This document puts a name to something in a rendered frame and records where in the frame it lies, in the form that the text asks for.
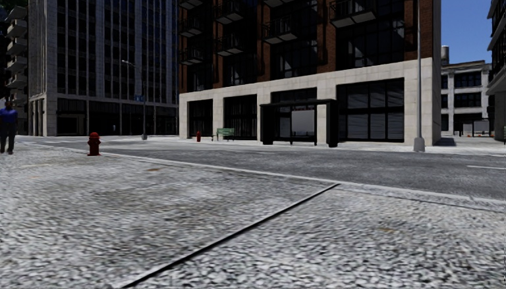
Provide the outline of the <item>pale balcony building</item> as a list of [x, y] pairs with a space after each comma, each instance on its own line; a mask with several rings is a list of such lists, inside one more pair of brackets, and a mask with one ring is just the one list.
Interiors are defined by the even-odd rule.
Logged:
[[18, 112], [18, 133], [28, 134], [28, 12], [15, 6], [0, 21], [0, 103]]

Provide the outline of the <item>grey glass tower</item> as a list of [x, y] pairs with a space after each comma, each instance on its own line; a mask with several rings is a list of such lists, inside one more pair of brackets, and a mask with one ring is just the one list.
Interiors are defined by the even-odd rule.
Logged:
[[178, 0], [29, 0], [28, 133], [141, 135], [178, 128]]

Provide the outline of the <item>pale concrete building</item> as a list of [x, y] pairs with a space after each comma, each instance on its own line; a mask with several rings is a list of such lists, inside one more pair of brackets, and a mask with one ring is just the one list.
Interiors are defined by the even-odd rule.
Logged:
[[486, 95], [492, 65], [484, 60], [451, 63], [441, 47], [441, 133], [464, 137], [492, 135]]

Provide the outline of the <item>grey street lamp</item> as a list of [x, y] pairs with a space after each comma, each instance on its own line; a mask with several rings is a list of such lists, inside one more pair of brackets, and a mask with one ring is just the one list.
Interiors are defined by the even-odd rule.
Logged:
[[425, 152], [425, 140], [422, 136], [422, 56], [421, 56], [421, 24], [420, 0], [416, 0], [416, 39], [417, 39], [417, 135], [414, 139], [414, 151]]
[[145, 83], [143, 76], [142, 76], [142, 69], [138, 68], [134, 63], [131, 63], [129, 61], [121, 60], [121, 62], [123, 64], [128, 65], [129, 67], [133, 68], [136, 71], [136, 74], [139, 77], [139, 80], [141, 83], [142, 93], [140, 95], [135, 95], [135, 100], [143, 102], [142, 140], [145, 141], [148, 138], [147, 134], [146, 134], [146, 83]]

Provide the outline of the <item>red brick building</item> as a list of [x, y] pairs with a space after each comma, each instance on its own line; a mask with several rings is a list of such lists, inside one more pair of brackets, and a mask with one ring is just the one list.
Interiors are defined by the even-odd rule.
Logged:
[[[260, 105], [334, 99], [339, 142], [414, 145], [416, 0], [178, 0], [179, 135], [260, 141]], [[422, 136], [441, 137], [441, 0], [420, 0]]]

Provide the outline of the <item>person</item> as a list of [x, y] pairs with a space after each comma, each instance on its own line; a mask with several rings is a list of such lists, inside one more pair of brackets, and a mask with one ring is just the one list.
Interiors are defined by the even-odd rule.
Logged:
[[18, 112], [12, 101], [6, 101], [5, 107], [0, 109], [0, 153], [13, 154], [17, 126]]

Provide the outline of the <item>black bus shelter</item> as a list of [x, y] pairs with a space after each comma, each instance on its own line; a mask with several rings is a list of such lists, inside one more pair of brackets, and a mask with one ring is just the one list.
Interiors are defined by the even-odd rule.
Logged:
[[260, 141], [312, 142], [337, 147], [338, 103], [334, 99], [283, 101], [260, 105]]

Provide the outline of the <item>grey balcony building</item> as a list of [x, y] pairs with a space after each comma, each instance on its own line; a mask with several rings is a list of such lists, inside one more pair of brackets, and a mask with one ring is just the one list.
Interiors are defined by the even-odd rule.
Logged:
[[494, 139], [506, 145], [506, 0], [491, 0], [487, 18], [492, 21], [488, 51], [492, 52], [492, 69], [486, 94], [494, 100]]

